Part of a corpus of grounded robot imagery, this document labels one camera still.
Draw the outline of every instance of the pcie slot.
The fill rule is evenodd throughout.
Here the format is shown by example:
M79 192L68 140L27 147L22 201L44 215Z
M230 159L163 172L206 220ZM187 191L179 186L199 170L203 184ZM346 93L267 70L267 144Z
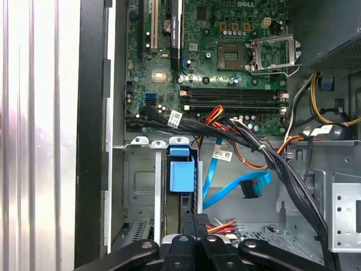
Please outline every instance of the pcie slot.
M137 53L140 62L143 62L143 50L144 50L144 0L138 2L138 46Z

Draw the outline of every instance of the black cable bundle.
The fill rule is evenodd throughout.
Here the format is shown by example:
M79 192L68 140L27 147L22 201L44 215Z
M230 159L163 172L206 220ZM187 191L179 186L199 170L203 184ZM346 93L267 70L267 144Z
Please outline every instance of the black cable bundle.
M325 266L341 270L338 254L331 253L328 250L327 224L324 221L322 214L317 209L315 200L305 182L276 151L269 146L263 145L248 127L243 124L236 125L230 120L223 120L226 124L239 131L241 135L237 135L235 133L223 132L211 126L198 123L197 121L181 118L178 128L174 129L167 125L168 119L160 115L151 106L142 107L140 113L145 116L147 120L131 119L127 121L131 124L140 124L173 134L223 138L262 153L268 167L271 170L276 171L281 182L287 188L295 206L314 228L317 234L316 239L320 242L322 247Z

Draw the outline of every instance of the black plastic frame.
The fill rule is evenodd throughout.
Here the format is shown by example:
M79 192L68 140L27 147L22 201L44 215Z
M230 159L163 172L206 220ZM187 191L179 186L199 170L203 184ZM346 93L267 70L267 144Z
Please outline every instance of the black plastic frame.
M100 256L104 0L81 0L74 266Z

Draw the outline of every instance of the white label sticker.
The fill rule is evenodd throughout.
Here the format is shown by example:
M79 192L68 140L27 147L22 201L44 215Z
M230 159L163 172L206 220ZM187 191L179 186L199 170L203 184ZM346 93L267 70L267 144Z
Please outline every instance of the white label sticker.
M182 113L179 113L176 110L172 110L168 120L168 126L173 128L178 128L182 115L183 115Z
M321 128L316 128L312 131L311 136L317 136L318 134L328 134L332 129L332 125L324 125Z
M218 144L214 146L213 158L230 162L232 159L232 154L233 153L230 151L222 151L221 146Z

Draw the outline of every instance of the orange wire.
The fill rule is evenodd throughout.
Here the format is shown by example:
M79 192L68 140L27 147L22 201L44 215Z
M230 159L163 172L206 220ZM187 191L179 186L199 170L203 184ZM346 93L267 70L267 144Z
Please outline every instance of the orange wire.
M219 230L219 229L223 229L223 228L226 228L226 227L228 227L228 226L231 226L233 223L234 223L234 221L231 221L231 222L225 223L225 224L223 224L223 225L221 225L221 226L217 226L217 227L215 227L215 228L208 229L207 231L208 231L209 233L210 233L211 231L217 231L217 230Z

